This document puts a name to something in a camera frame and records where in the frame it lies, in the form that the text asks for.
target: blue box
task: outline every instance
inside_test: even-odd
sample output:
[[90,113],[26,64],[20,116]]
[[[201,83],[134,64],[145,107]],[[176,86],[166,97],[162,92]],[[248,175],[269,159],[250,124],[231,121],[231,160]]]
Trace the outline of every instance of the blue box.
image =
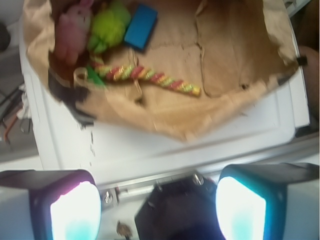
[[157,20],[158,12],[139,4],[124,36],[124,42],[143,50]]

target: metal bolt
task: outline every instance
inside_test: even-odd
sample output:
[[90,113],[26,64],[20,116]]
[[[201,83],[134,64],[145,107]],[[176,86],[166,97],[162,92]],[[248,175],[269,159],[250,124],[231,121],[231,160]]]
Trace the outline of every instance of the metal bolt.
[[198,175],[198,174],[195,173],[193,175],[193,182],[194,182],[195,185],[201,186],[201,185],[203,185],[205,183],[205,180],[201,175]]
[[111,192],[106,191],[104,195],[104,202],[106,204],[110,204],[112,203],[113,200],[114,200],[114,197],[112,196]]

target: striped candy stick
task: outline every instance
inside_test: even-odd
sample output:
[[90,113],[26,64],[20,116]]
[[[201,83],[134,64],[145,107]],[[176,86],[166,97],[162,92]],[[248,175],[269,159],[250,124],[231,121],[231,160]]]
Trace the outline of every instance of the striped candy stick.
[[201,88],[183,80],[175,80],[172,77],[166,76],[164,73],[157,73],[149,68],[143,66],[117,66],[111,67],[105,65],[100,57],[91,57],[92,66],[101,78],[108,81],[119,82],[128,79],[138,79],[160,86],[164,89],[172,90],[175,92],[189,94],[199,97]]

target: paper bag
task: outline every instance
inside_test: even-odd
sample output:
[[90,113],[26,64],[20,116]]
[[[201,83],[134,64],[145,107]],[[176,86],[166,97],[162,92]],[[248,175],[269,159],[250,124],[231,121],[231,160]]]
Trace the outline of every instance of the paper bag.
[[[55,22],[74,0],[25,0],[26,55],[42,84],[71,112],[191,141],[239,115],[298,68],[282,0],[141,0],[158,11],[139,52],[125,45],[106,52],[107,64],[142,65],[202,88],[199,98],[144,82],[98,87],[55,59]],[[134,14],[136,1],[124,1]]]

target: light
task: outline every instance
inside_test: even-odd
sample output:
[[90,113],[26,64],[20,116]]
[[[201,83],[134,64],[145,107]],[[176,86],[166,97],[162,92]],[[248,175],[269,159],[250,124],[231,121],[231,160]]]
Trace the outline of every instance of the light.
[[227,240],[262,240],[266,200],[233,177],[222,178],[216,189],[216,214]]
[[101,220],[101,199],[97,187],[81,182],[51,204],[53,240],[95,240]]

